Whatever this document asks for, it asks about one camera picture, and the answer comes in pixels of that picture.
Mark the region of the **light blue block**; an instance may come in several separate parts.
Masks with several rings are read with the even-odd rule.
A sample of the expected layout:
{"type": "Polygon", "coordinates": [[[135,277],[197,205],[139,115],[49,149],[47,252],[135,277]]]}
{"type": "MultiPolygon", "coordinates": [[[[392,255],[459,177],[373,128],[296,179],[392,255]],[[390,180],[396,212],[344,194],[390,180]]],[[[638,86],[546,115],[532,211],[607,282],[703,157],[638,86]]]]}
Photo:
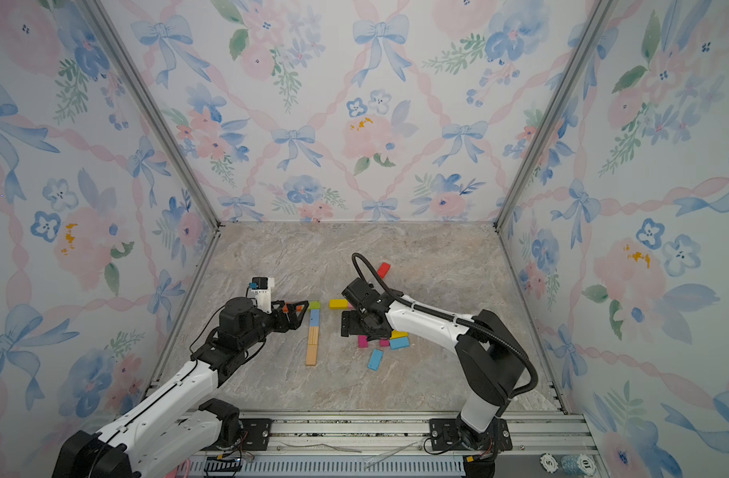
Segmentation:
{"type": "Polygon", "coordinates": [[[310,327],[318,328],[320,326],[320,309],[310,310],[310,327]]]}

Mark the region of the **tan block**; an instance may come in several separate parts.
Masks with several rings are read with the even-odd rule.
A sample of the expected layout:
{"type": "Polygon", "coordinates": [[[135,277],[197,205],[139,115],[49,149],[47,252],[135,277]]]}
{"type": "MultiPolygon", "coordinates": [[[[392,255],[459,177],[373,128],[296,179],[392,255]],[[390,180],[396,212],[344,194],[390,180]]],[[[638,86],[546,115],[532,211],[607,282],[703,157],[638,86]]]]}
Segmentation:
{"type": "Polygon", "coordinates": [[[318,341],[320,340],[320,328],[312,326],[308,329],[308,346],[318,347],[318,341]]]}
{"type": "Polygon", "coordinates": [[[306,354],[306,366],[316,366],[318,364],[318,345],[309,344],[306,354]]]}

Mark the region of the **red block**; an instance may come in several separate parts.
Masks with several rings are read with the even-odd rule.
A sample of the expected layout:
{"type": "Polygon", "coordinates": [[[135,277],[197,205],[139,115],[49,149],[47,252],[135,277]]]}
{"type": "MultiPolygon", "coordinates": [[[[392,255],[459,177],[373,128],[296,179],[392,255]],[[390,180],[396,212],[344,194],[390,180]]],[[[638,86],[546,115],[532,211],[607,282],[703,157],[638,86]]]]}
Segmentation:
{"type": "Polygon", "coordinates": [[[390,271],[390,268],[391,268],[390,264],[383,262],[377,270],[378,277],[380,279],[384,279],[386,277],[386,275],[388,274],[388,272],[390,271]]]}

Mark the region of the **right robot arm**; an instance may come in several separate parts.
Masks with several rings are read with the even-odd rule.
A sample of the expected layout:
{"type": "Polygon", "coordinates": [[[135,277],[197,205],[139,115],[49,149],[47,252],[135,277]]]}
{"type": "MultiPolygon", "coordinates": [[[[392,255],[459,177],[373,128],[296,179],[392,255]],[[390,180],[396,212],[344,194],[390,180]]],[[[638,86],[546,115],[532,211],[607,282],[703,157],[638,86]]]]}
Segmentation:
{"type": "Polygon", "coordinates": [[[470,390],[456,419],[457,441],[469,450],[494,447],[510,402],[539,384],[529,355],[489,310],[476,315],[443,311],[390,288],[378,292],[362,278],[346,286],[342,296],[352,306],[342,313],[350,334],[380,340],[387,333],[407,333],[456,356],[470,390]]]}

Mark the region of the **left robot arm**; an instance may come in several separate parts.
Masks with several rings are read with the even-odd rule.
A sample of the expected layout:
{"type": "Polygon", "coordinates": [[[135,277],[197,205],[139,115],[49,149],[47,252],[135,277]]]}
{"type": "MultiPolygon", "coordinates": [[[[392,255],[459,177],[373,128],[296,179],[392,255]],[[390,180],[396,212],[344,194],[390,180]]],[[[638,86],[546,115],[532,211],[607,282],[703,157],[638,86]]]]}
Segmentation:
{"type": "Polygon", "coordinates": [[[194,453],[230,448],[244,437],[240,410],[212,398],[244,364],[256,358],[273,333],[302,326],[307,301],[229,300],[218,324],[191,359],[133,409],[99,431],[78,431],[59,450],[55,477],[163,477],[194,453]]]}

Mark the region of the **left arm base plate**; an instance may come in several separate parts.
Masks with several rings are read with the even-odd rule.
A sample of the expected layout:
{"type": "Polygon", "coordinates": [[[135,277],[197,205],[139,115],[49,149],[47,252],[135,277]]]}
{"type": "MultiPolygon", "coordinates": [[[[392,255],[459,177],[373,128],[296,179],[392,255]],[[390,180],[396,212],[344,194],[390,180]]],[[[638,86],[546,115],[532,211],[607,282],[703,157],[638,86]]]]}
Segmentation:
{"type": "Polygon", "coordinates": [[[270,418],[230,418],[222,424],[216,447],[243,452],[266,451],[273,423],[270,418]]]}

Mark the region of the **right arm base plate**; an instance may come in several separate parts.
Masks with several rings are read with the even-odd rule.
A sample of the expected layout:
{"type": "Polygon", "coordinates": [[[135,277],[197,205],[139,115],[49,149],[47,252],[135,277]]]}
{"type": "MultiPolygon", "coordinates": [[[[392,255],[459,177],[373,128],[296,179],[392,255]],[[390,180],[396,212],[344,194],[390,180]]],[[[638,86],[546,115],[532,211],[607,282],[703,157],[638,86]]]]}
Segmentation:
{"type": "Polygon", "coordinates": [[[485,431],[477,432],[460,418],[428,420],[428,448],[432,452],[489,451],[513,449],[511,432],[505,419],[494,417],[485,431]]]}

